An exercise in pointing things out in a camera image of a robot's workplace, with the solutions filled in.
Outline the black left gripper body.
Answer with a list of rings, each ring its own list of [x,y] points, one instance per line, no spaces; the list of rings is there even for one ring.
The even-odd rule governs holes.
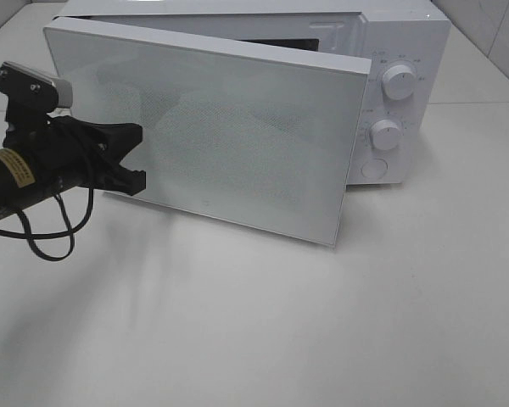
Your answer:
[[[81,149],[61,126],[63,116],[9,103],[2,147],[4,191],[67,191],[83,187]]]

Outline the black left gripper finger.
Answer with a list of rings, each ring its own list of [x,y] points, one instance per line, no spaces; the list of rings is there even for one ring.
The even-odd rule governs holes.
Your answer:
[[[61,126],[81,149],[83,187],[134,196],[146,188],[146,172],[128,170],[121,161],[143,140],[143,128],[134,123],[96,124],[71,116]]]
[[[42,113],[69,109],[73,104],[72,85],[67,80],[11,61],[0,66],[0,93],[9,103]]]

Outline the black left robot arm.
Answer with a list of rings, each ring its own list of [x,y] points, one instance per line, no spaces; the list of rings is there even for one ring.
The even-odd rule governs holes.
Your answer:
[[[96,124],[53,115],[73,104],[71,84],[22,64],[0,66],[8,99],[0,148],[0,220],[75,187],[136,195],[142,170],[121,162],[143,140],[138,124]]]

